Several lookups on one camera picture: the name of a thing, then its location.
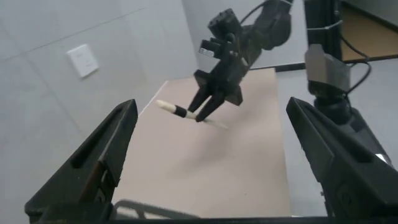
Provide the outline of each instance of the metal pole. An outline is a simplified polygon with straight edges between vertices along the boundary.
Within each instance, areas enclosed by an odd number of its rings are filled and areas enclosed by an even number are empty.
[[[322,44],[325,53],[342,60],[341,24],[330,29],[318,29],[331,26],[341,20],[340,0],[304,0],[307,21],[308,45]]]

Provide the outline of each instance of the black cable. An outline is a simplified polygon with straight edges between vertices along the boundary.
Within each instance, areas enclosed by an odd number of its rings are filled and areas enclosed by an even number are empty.
[[[358,49],[356,49],[354,46],[352,46],[348,40],[346,40],[341,34],[340,34],[340,39],[354,52],[356,52],[357,54],[359,54],[360,56],[364,57],[364,61],[363,62],[356,62],[354,64],[351,65],[351,68],[354,67],[355,65],[359,64],[359,63],[363,63],[368,65],[368,70],[366,71],[365,75],[354,85],[352,86],[347,92],[346,92],[346,96],[348,96],[348,94],[350,94],[352,91],[354,91],[358,86],[360,86],[360,84],[362,84],[371,74],[372,72],[372,66],[368,63],[369,62],[369,56],[367,56],[365,53],[360,52]]]
[[[243,17],[243,19],[241,20],[241,24],[249,17],[251,16],[251,14],[253,14],[254,12],[256,12],[260,7],[262,7],[266,2],[262,2],[260,5],[256,6],[254,9],[252,9],[245,17]]]

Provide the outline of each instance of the electrical outlet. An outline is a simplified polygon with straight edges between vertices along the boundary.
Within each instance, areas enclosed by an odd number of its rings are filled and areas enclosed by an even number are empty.
[[[76,71],[79,73],[79,76],[82,78],[98,69],[98,63],[87,44],[83,44],[75,49],[69,50],[67,55],[70,57],[70,60],[72,61]]]

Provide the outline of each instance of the floor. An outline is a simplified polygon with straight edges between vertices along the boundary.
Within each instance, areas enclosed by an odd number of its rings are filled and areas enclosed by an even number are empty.
[[[398,33],[347,7],[343,21],[343,36],[358,50],[370,57],[398,55]],[[341,48],[344,60],[362,58],[344,43]]]
[[[369,78],[350,94],[353,106],[360,110],[383,148],[398,167],[398,59],[371,62],[373,72]],[[365,65],[357,65],[351,71],[351,85],[366,71]],[[277,73],[278,97],[284,130],[284,149],[287,164],[291,210],[293,215],[326,215],[320,185],[316,182],[305,158],[285,107],[291,96],[312,102],[307,91],[305,70]]]

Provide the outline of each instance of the wooden floor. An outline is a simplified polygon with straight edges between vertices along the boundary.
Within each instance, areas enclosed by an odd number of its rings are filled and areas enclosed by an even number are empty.
[[[398,55],[398,33],[343,7],[343,36],[358,50],[370,57]],[[344,60],[362,58],[344,43],[341,44]]]

